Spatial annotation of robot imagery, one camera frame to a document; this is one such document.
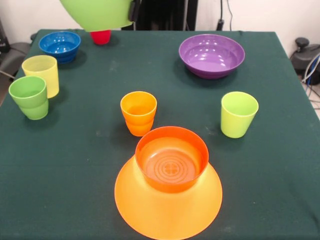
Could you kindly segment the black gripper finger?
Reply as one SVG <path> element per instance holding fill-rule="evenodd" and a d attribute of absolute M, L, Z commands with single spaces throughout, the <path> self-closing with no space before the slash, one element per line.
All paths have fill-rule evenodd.
<path fill-rule="evenodd" d="M 132 0 L 129 6 L 128 19 L 130 22 L 136 22 L 139 15 L 139 0 Z"/>

